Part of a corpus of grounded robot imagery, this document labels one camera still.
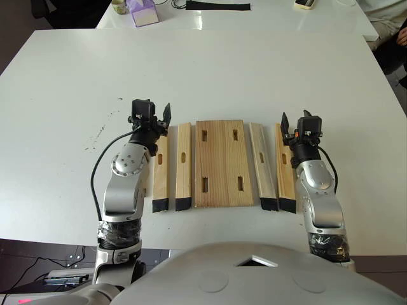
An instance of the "wooden board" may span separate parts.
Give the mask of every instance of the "wooden board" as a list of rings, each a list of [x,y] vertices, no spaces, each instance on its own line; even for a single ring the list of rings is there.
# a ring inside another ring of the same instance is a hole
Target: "wooden board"
[[[186,210],[192,202],[191,123],[178,125],[176,211]]]
[[[153,212],[168,210],[169,203],[168,137],[161,136],[156,144],[158,150],[154,160]]]
[[[195,207],[253,204],[243,121],[197,121]]]
[[[277,160],[277,182],[281,210],[296,212],[295,173],[291,167],[292,152],[282,141],[280,124],[275,125],[275,158]]]
[[[263,210],[278,211],[277,196],[275,194],[263,125],[250,123],[249,128],[261,207]]]

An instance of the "red light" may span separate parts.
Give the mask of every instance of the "red light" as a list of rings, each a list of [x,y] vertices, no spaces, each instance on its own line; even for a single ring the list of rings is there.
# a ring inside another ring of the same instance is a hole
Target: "red light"
[[[30,303],[31,301],[32,301],[31,299],[21,299],[21,300],[18,300],[18,303],[24,304],[24,303]]]

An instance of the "white tabletop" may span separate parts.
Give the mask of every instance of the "white tabletop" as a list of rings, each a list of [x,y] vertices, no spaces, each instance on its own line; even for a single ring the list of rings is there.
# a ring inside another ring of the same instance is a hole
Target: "white tabletop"
[[[375,41],[378,34],[360,6],[344,6],[336,0],[319,0],[310,11],[294,7],[294,0],[212,0],[213,3],[250,3],[251,11],[186,11],[171,7],[170,0],[156,6],[160,23],[142,30],[274,30],[357,34]],[[97,28],[134,28],[132,17],[106,10]]]
[[[303,109],[319,115],[351,254],[406,254],[406,116],[362,37],[298,32],[36,31],[0,76],[0,238],[96,244],[90,173],[107,143],[130,130],[135,98],[150,98],[159,113],[170,102],[172,126],[262,123],[273,166],[282,112],[292,125]],[[100,202],[122,144],[100,164]],[[144,247],[240,240],[308,250],[300,214],[258,205],[175,212],[174,137],[170,150],[170,210],[152,214],[149,193]]]

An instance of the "purple tissue box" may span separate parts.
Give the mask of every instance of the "purple tissue box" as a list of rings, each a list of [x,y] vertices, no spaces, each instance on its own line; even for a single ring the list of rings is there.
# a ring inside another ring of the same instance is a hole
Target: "purple tissue box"
[[[127,7],[136,27],[159,22],[155,3],[152,0],[127,0]]]

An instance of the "phone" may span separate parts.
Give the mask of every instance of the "phone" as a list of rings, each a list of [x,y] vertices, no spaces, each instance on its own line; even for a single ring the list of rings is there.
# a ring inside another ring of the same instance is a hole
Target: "phone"
[[[304,10],[311,10],[314,6],[315,0],[295,0],[294,6],[303,8]]]

